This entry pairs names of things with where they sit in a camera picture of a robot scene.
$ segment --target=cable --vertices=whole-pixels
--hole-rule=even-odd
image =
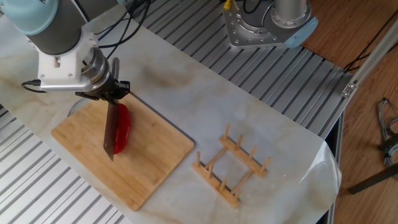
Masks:
[[[40,81],[40,80],[31,80],[31,81],[23,82],[21,84],[21,86],[25,90],[29,90],[29,91],[32,91],[34,93],[46,93],[46,91],[43,91],[43,90],[34,90],[34,89],[29,88],[29,87],[26,87],[27,85],[40,86],[41,83],[42,83],[42,81]]]
[[[383,114],[384,114],[384,105],[386,105],[386,104],[388,104],[388,103],[389,103],[393,108],[395,108],[396,110],[398,110],[398,107],[397,107],[395,104],[391,103],[388,99],[385,99],[385,98],[384,98],[384,99],[379,103],[379,114],[378,114],[378,117],[379,117],[379,123],[380,123],[380,126],[381,126],[381,132],[382,132],[382,140],[383,140],[383,142],[387,141],[387,139],[388,139],[388,132],[390,132],[392,135],[396,135],[396,133],[394,133],[394,132],[392,131],[391,126],[392,126],[394,123],[398,122],[398,118],[394,118],[394,119],[389,123],[388,129],[386,128],[386,125],[384,124],[384,120],[383,120]],[[392,165],[395,164],[395,162],[392,161],[391,156],[392,156],[396,151],[398,151],[398,144],[392,146],[388,151],[385,152],[385,155],[384,155],[384,163],[385,163],[385,165],[386,165],[387,167],[390,167],[390,166],[392,166]]]
[[[347,64],[344,67],[345,72],[348,72],[348,70],[355,64],[355,62],[362,60],[366,57],[368,57],[370,54],[367,54],[365,56],[362,56],[363,53],[365,53],[368,48],[370,48],[370,46],[373,44],[373,42],[377,39],[377,37],[379,37],[379,35],[381,34],[381,32],[386,28],[386,26],[393,20],[393,18],[395,18],[395,16],[398,15],[398,10],[395,11],[395,13],[393,13],[393,15],[386,21],[386,23],[384,23],[384,25],[379,29],[379,31],[377,32],[377,34],[373,37],[373,39],[367,44],[367,46],[362,50],[362,52],[356,57],[355,60],[353,60],[352,62],[350,62],[349,64]],[[390,52],[392,49],[394,49],[396,46],[392,46],[390,48],[390,50],[388,52]]]
[[[105,32],[105,31],[107,31],[108,29],[110,29],[112,26],[114,26],[115,24],[113,24],[113,25],[110,25],[109,27],[107,27],[107,28],[105,28],[105,30],[102,30],[101,32],[98,32],[98,33],[94,33],[95,35],[100,35],[100,34],[102,34],[103,32]]]
[[[259,1],[259,2],[257,2],[256,6],[254,6],[254,9],[251,10],[251,11],[248,11],[248,10],[246,9],[246,0],[243,0],[243,11],[244,11],[244,13],[246,13],[246,14],[252,14],[252,13],[254,13],[254,12],[258,9],[258,7],[260,6],[262,0],[258,0],[258,1]]]
[[[138,30],[141,28],[142,24],[144,23],[144,20],[145,20],[145,18],[147,17],[147,14],[148,14],[150,2],[151,2],[151,0],[147,0],[147,3],[146,3],[147,6],[146,6],[146,8],[145,8],[144,15],[142,16],[141,20],[140,20],[139,23],[138,23],[137,28],[134,30],[134,32],[133,32],[132,34],[130,34],[130,35],[129,35],[128,37],[126,37],[124,40],[119,41],[118,43],[110,44],[110,45],[101,45],[101,46],[99,46],[99,48],[104,49],[104,48],[115,47],[115,46],[121,45],[121,44],[127,42],[129,39],[131,39],[131,37],[133,37],[133,36],[138,32]]]
[[[123,34],[122,34],[122,36],[120,37],[119,42],[122,41],[123,38],[124,38],[124,35],[126,35],[126,32],[127,32],[127,30],[129,29],[131,20],[132,20],[132,15],[130,15],[129,21],[127,22],[126,28],[124,28]],[[113,53],[115,52],[115,50],[119,47],[119,45],[120,45],[120,44],[118,44],[117,46],[115,46],[115,47],[113,48],[113,50],[111,51],[111,53],[109,53],[109,55],[106,57],[106,59],[111,58],[112,54],[113,54]]]
[[[127,15],[129,11],[126,10],[125,13],[116,21],[101,37],[98,38],[98,41],[102,40],[104,37],[106,37],[118,24],[124,19],[124,17]]]

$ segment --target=black cable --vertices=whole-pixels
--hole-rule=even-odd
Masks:
[[[129,39],[131,39],[131,37],[133,37],[133,36],[138,32],[138,30],[141,28],[142,24],[144,23],[144,20],[145,20],[145,18],[147,17],[147,14],[148,14],[150,2],[151,2],[151,0],[147,0],[147,6],[146,6],[146,8],[145,8],[144,15],[142,16],[141,20],[140,20],[139,23],[138,23],[137,28],[134,30],[134,32],[133,32],[132,34],[130,34],[130,35],[129,35],[128,37],[126,37],[124,40],[119,41],[118,43],[110,44],[110,45],[102,45],[102,46],[99,46],[99,48],[104,49],[104,48],[115,47],[115,46],[120,45],[120,44],[123,44],[123,43],[127,42]]]
[[[132,14],[130,14],[129,21],[127,22],[126,28],[124,28],[123,34],[122,34],[122,36],[120,37],[119,42],[122,41],[123,38],[124,38],[124,35],[126,35],[126,32],[127,32],[127,30],[129,29],[131,20],[132,20]],[[113,48],[113,50],[111,51],[111,53],[109,53],[109,55],[106,57],[106,59],[111,58],[112,54],[113,54],[113,53],[115,52],[115,50],[119,47],[119,45],[120,45],[120,44],[118,44],[117,46],[115,46],[115,47]]]
[[[127,21],[127,20],[129,20],[130,18],[125,18],[125,19],[122,19],[122,21]],[[107,28],[105,28],[105,30],[102,30],[101,32],[98,32],[98,33],[94,33],[95,35],[100,35],[100,34],[102,34],[103,32],[105,32],[105,31],[107,31],[108,29],[110,29],[112,26],[114,26],[114,24],[113,25],[110,25],[109,27],[107,27]]]
[[[386,23],[384,23],[384,25],[379,29],[379,31],[377,32],[377,34],[373,37],[373,39],[367,44],[367,46],[362,50],[362,52],[356,57],[355,60],[353,60],[352,62],[350,62],[349,64],[347,64],[344,67],[345,72],[347,72],[347,70],[349,70],[354,64],[355,62],[357,62],[358,60],[360,60],[359,58],[361,58],[362,54],[365,53],[368,48],[373,44],[373,42],[377,39],[377,37],[379,37],[379,35],[381,34],[381,32],[386,28],[386,26],[388,25],[388,23],[390,23],[393,18],[395,18],[395,16],[398,15],[398,10],[395,11],[395,13],[393,13],[393,15],[387,20]]]
[[[98,41],[102,40],[104,37],[106,37],[118,24],[124,19],[124,17],[127,15],[129,11],[126,10],[125,13],[119,18],[118,21],[116,21],[101,37],[98,38]]]
[[[258,7],[260,6],[261,1],[262,1],[262,0],[259,0],[259,2],[257,2],[256,6],[254,7],[253,10],[248,11],[248,10],[246,9],[246,0],[243,0],[243,11],[244,11],[244,13],[246,13],[246,14],[252,14],[252,13],[254,13],[254,12],[258,9]]]
[[[396,44],[394,44],[388,51],[387,51],[387,53],[386,54],[388,54],[388,53],[390,53],[392,50],[394,50],[394,48],[396,48],[398,46],[398,42],[396,42]],[[370,53],[369,54],[366,54],[366,55],[364,55],[364,56],[362,56],[362,57],[360,57],[359,59],[357,59],[357,61],[360,61],[360,60],[362,60],[362,59],[364,59],[364,58],[367,58],[367,57],[369,57],[369,55],[370,55]],[[350,68],[350,69],[346,69],[345,70],[345,72],[350,72],[350,71],[353,71],[353,70],[357,70],[357,69],[359,69],[359,68],[361,68],[361,66],[357,66],[357,67],[354,67],[354,68]]]
[[[34,89],[29,88],[29,87],[26,87],[27,85],[40,86],[41,83],[42,83],[42,81],[40,81],[40,80],[31,80],[31,81],[23,82],[21,84],[21,86],[24,89],[32,91],[34,93],[46,93],[46,91],[43,91],[43,90],[34,90]]]

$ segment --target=wooden cutting board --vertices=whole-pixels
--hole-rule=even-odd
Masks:
[[[88,104],[51,134],[136,211],[192,151],[194,143],[136,97],[127,95],[120,103],[129,108],[132,128],[126,148],[114,161],[103,149],[108,111],[105,101]]]

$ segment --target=wooden peg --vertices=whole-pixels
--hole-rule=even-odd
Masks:
[[[250,172],[243,178],[243,180],[240,181],[240,183],[238,183],[237,186],[231,191],[231,194],[235,194],[235,192],[237,192],[242,187],[242,185],[248,180],[248,178],[250,178],[253,172],[253,170],[250,170]]]
[[[241,193],[242,193],[242,191],[240,190],[240,191],[238,191],[238,192],[236,192],[236,194],[235,194],[235,199],[236,199],[236,201],[238,201],[238,199],[239,199],[239,196],[241,196]]]
[[[221,183],[221,186],[220,186],[220,190],[224,190],[227,181],[228,181],[228,178],[225,178],[225,180],[223,180],[223,182]]]
[[[209,168],[210,165],[214,164],[214,163],[217,161],[217,159],[219,159],[227,150],[228,150],[228,148],[224,146],[223,150],[221,150],[221,152],[219,152],[219,153],[217,154],[217,156],[215,156],[215,157],[205,166],[205,168],[207,169],[207,168]]]
[[[226,125],[224,140],[228,139],[229,124]]]
[[[267,168],[267,166],[268,166],[268,164],[269,164],[269,162],[271,161],[271,157],[268,157],[268,159],[266,160],[266,162],[262,165],[262,167],[260,168],[260,172],[263,172],[266,168]]]
[[[238,142],[236,143],[236,149],[240,149],[241,148],[242,140],[243,140],[243,134],[241,134],[239,136]]]
[[[200,165],[200,152],[197,152],[197,167]]]
[[[256,151],[257,151],[257,146],[256,146],[256,147],[254,147],[254,148],[253,148],[253,150],[250,152],[250,155],[249,155],[249,160],[251,160],[251,159],[253,158],[253,156],[254,156],[254,153],[256,153]]]
[[[213,175],[213,165],[210,165],[210,167],[209,167],[209,173],[208,173],[208,175],[207,175],[207,178],[211,178],[211,176]]]

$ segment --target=knife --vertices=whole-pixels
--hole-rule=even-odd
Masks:
[[[118,113],[119,105],[117,101],[109,103],[108,114],[106,115],[104,149],[112,161],[116,146],[116,133],[118,131]]]

